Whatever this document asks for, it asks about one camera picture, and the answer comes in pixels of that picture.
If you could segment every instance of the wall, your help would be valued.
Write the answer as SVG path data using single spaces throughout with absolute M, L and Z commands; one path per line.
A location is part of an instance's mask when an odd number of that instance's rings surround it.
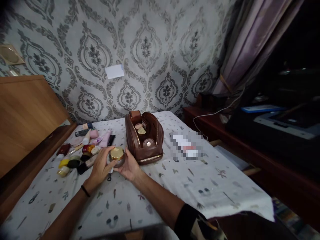
M 15 46 L 21 74 L 43 74 L 79 122 L 124 117 L 129 110 L 172 111 L 211 90 L 223 59 L 235 0 L 11 1 L 0 42 Z M 122 63 L 108 80 L 104 67 Z

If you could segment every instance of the bedsheet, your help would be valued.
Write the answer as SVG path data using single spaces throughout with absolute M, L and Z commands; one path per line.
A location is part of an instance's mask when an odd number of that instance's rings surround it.
M 164 130 L 163 158 L 141 166 L 156 182 L 198 209 L 206 218 L 252 211 L 273 221 L 268 196 L 249 177 L 236 168 L 204 139 L 204 157 L 200 160 L 172 158 L 169 134 L 192 131 L 169 111 L 154 113 Z M 103 135 L 108 128 L 116 135 L 114 145 L 125 147 L 124 118 L 93 123 Z M 70 142 L 74 133 L 66 140 Z M 73 155 L 80 155 L 81 150 Z M 89 177 L 92 168 L 79 175 L 73 169 L 65 178 L 57 175 L 55 154 L 36 176 L 18 201 L 0 232 L 5 239 L 39 239 Z M 129 181 L 113 172 L 91 196 L 78 221 L 72 239 L 87 239 L 141 229 L 163 223 L 153 206 Z

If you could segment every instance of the purple curtain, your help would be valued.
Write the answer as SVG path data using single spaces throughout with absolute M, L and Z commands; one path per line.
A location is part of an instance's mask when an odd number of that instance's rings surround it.
M 213 93 L 225 93 L 252 68 L 261 69 L 291 21 L 299 11 L 303 0 L 245 0 L 232 32 L 226 58 L 220 70 L 220 78 Z

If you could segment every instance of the power cord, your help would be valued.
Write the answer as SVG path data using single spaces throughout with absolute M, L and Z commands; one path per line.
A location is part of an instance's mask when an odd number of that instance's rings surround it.
M 196 126 L 196 128 L 199 130 L 199 132 L 201 132 L 201 130 L 197 127 L 197 125 L 196 125 L 196 123 L 195 123 L 195 121 L 194 121 L 196 118 L 198 118 L 198 117 L 204 117 L 204 116 L 211 116 L 211 115 L 215 115 L 215 114 L 217 114 L 217 113 L 219 113 L 219 112 L 221 112 L 221 111 L 223 111 L 223 110 L 225 110 L 225 109 L 227 109 L 227 108 L 231 107 L 231 106 L 232 106 L 232 104 L 234 104 L 234 103 L 235 103 L 239 98 L 241 98 L 241 96 L 243 95 L 243 93 L 244 93 L 244 90 L 245 90 L 245 89 L 246 89 L 246 86 L 244 86 L 244 88 L 243 88 L 243 90 L 242 90 L 242 92 L 241 92 L 240 96 L 239 96 L 239 97 L 237 97 L 235 100 L 233 100 L 233 102 L 232 102 L 228 107 L 222 108 L 222 109 L 220 109 L 219 111 L 217 111 L 217 112 L 215 112 L 215 113 L 210 113 L 210 114 L 200 115 L 200 116 L 197 116 L 197 117 L 193 118 L 193 119 L 192 119 L 192 121 L 193 121 L 194 125 Z

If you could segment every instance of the toiletry bag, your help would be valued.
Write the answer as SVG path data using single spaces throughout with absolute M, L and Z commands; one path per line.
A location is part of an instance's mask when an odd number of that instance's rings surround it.
M 158 119 L 151 113 L 130 111 L 125 117 L 128 149 L 139 165 L 153 163 L 162 158 L 163 129 Z M 146 130 L 139 134 L 135 125 L 141 123 Z

